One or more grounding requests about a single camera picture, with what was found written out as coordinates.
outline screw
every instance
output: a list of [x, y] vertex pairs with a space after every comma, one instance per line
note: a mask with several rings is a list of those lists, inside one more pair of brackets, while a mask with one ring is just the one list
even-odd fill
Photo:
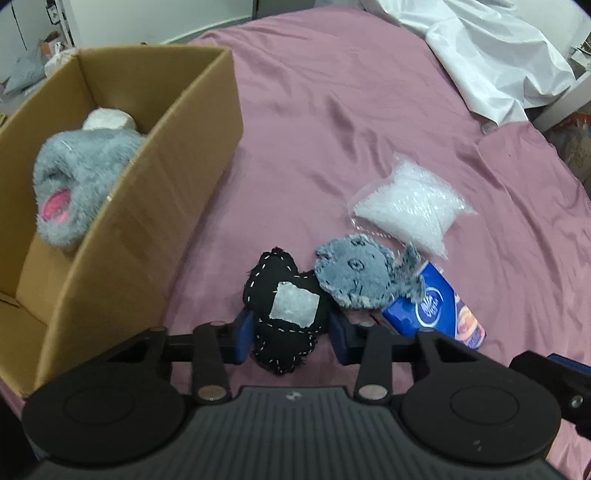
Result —
[[199, 398], [206, 401], [221, 400], [227, 393], [228, 391], [221, 385], [206, 385], [197, 390]]
[[570, 399], [571, 408], [579, 408], [583, 404], [583, 397], [581, 395], [575, 395]]
[[357, 393], [366, 400], [381, 400], [388, 395], [388, 390], [382, 385], [364, 385]]

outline gray pillow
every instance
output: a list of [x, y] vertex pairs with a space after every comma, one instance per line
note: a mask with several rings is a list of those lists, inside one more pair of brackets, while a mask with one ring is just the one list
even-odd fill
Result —
[[12, 75], [8, 79], [4, 93], [20, 92], [21, 90], [45, 78], [46, 58], [39, 47], [18, 59]]

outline blue box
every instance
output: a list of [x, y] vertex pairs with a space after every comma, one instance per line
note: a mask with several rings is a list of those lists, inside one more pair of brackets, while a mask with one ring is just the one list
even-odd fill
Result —
[[452, 286], [431, 262], [419, 273], [427, 286], [425, 299], [421, 303], [402, 297], [394, 300], [382, 311], [386, 326], [408, 337], [419, 329], [435, 329], [470, 348], [480, 347], [486, 335], [484, 328]]

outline cardboard box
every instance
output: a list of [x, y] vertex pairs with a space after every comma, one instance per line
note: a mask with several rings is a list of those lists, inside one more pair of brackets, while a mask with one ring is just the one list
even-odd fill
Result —
[[[130, 113], [146, 142], [77, 252], [35, 234], [43, 142], [98, 106]], [[158, 325], [177, 267], [242, 136], [228, 49], [82, 50], [0, 130], [0, 378], [26, 397]]]

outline pink bedsheet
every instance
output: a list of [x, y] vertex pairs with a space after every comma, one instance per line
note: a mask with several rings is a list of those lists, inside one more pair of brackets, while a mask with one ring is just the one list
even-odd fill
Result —
[[[452, 226], [438, 265], [486, 328], [482, 352], [504, 364], [527, 349], [591, 364], [591, 204], [530, 124], [484, 136], [426, 43], [364, 12], [308, 10], [198, 43], [232, 48], [245, 132], [178, 278], [165, 317], [173, 333], [232, 320], [262, 251], [278, 245], [311, 268], [316, 247], [353, 231], [348, 198], [386, 176], [399, 151], [479, 212]], [[248, 361], [231, 381], [351, 387], [356, 372], [323, 339], [291, 375]], [[408, 386], [408, 372], [394, 375]], [[175, 381], [186, 387], [186, 372]], [[590, 459], [590, 443], [563, 425], [550, 461], [579, 480]]]

